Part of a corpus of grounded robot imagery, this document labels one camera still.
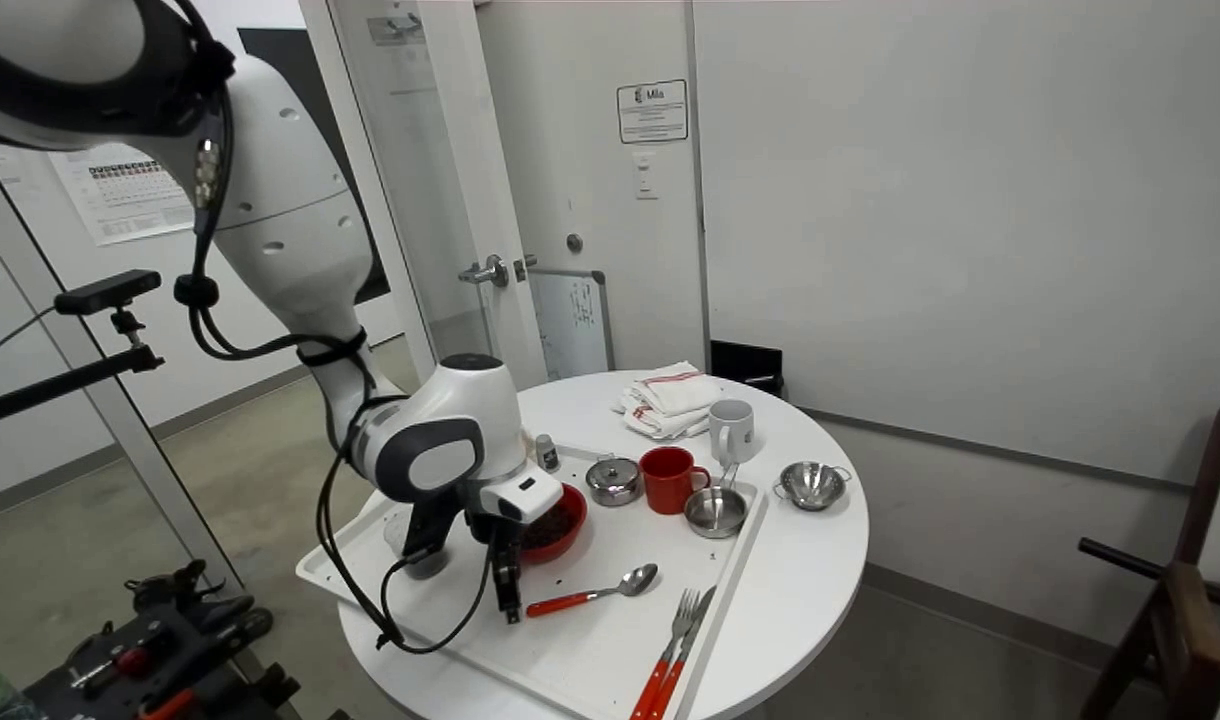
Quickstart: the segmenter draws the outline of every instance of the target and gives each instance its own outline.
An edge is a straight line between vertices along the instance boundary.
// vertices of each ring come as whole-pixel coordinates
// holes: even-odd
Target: gray floor
[[[396,380],[414,380],[401,342],[384,351],[384,364]],[[276,384],[170,430],[165,448],[255,601],[276,611],[281,629],[259,655],[300,676],[300,716],[326,720],[334,709],[349,709],[358,720],[408,716],[353,665],[335,609],[291,574],[313,547],[313,501],[328,467],[318,387],[307,380]],[[359,479],[341,479],[335,513],[358,513],[366,497]],[[180,547],[126,462],[0,507],[5,676],[33,679],[89,629],[130,611],[126,574],[174,562],[180,562]],[[863,586],[831,649],[758,716],[1070,720],[1092,679],[1096,667]],[[1155,716],[1152,694],[1132,690],[1120,716]]]

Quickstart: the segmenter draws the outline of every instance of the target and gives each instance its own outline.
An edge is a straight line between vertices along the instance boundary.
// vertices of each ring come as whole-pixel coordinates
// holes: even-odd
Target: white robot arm
[[[214,242],[300,339],[334,445],[384,497],[417,503],[405,552],[444,547],[455,513],[534,525],[560,501],[534,462],[499,360],[444,360],[414,398],[391,398],[401,387],[366,360],[358,290],[373,242],[346,173],[298,93],[214,43],[187,0],[0,0],[0,141],[132,143],[199,217],[222,217]],[[199,335],[216,285],[191,279],[180,294],[199,309]]]

